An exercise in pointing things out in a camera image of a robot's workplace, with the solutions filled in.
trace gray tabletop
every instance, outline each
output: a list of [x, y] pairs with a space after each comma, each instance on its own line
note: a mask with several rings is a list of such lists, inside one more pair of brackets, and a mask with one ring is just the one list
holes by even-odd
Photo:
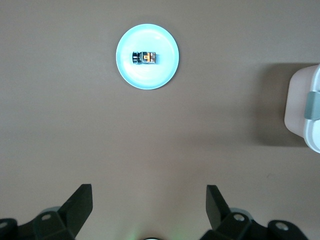
[[[266, 226], [320, 236], [320, 155], [289, 132], [291, 76], [320, 62], [315, 0], [0, 1], [0, 218], [19, 224], [91, 183], [78, 240], [197, 240], [206, 185]], [[116, 65], [144, 23], [180, 62], [156, 90]]]

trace light blue plate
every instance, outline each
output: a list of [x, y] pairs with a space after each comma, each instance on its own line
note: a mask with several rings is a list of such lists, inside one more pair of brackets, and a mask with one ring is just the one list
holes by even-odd
[[[134, 64], [133, 52], [155, 52], [156, 64]], [[129, 84], [151, 90], [165, 85], [174, 76], [179, 64], [179, 50], [167, 30], [154, 24], [141, 24], [122, 36], [115, 58], [120, 74]]]

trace white plastic container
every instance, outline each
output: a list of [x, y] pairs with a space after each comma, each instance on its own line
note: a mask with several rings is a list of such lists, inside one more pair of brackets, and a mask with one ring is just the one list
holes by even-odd
[[320, 64], [300, 69], [292, 76], [284, 124], [320, 153]]

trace screw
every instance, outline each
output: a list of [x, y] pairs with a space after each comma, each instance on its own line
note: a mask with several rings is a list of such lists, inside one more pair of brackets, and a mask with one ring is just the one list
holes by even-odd
[[8, 225], [8, 223], [7, 223], [6, 221], [5, 221], [5, 222], [0, 223], [0, 229], [5, 228], [7, 225]]
[[50, 215], [50, 214], [46, 214], [46, 215], [43, 215], [43, 216], [42, 216], [41, 220], [42, 220], [42, 221], [45, 221], [45, 220], [48, 220], [48, 219], [50, 219], [50, 218], [51, 218], [51, 215]]
[[242, 216], [241, 214], [235, 214], [233, 217], [235, 220], [237, 220], [239, 222], [243, 222], [245, 220], [245, 217]]
[[289, 230], [289, 227], [286, 225], [286, 224], [284, 224], [283, 222], [277, 222], [276, 224], [275, 224], [275, 226], [278, 228], [278, 229], [280, 229], [280, 230], [283, 230], [283, 231], [288, 231]]

